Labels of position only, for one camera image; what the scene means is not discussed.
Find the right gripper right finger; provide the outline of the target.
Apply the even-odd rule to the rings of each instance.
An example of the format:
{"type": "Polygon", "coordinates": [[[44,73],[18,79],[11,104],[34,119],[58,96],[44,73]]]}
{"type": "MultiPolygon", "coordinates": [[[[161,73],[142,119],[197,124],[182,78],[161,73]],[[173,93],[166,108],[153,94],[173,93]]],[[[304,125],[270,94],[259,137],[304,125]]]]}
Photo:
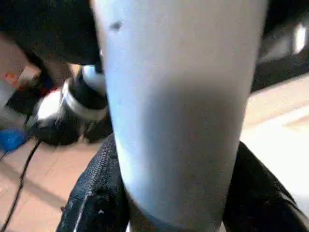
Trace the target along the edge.
{"type": "Polygon", "coordinates": [[[276,176],[243,143],[223,215],[228,232],[307,232],[309,219],[276,176]]]}

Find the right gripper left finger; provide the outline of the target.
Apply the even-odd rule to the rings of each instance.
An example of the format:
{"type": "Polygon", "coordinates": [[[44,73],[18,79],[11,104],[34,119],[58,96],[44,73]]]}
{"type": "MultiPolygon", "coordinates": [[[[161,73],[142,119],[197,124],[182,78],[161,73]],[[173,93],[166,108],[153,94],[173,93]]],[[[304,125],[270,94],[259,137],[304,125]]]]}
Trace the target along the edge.
{"type": "Polygon", "coordinates": [[[128,201],[110,134],[74,185],[56,230],[124,232],[128,222],[128,201]]]}

